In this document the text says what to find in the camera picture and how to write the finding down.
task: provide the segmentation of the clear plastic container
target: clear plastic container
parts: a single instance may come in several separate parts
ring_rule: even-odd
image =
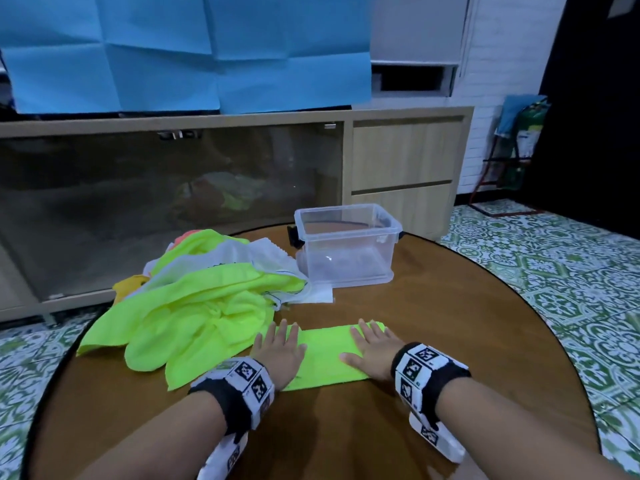
[[[295,211],[300,271],[334,288],[388,283],[402,225],[375,203]]]

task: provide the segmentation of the wooden cabinet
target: wooden cabinet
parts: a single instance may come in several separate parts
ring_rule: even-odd
[[[462,117],[355,126],[352,191],[452,181]]]
[[[421,117],[355,120],[343,148],[343,201],[378,203],[405,231],[437,240],[449,231],[472,108]]]
[[[377,203],[398,219],[405,232],[436,240],[449,229],[451,185],[354,195],[352,203]]]

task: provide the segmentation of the round wooden table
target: round wooden table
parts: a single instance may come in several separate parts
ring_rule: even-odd
[[[268,237],[295,252],[285,226],[242,237]],[[396,245],[393,271],[388,284],[336,289],[334,304],[293,305],[276,321],[307,330],[382,321],[402,339],[453,355],[477,380],[598,450],[576,371],[516,292],[465,257],[412,235]],[[187,393],[167,392],[162,370],[128,370],[122,349],[73,357],[61,367],[30,433],[24,477],[33,480],[73,478]],[[409,480],[449,478],[455,469],[411,429],[391,387],[359,381],[280,393],[230,478]]]

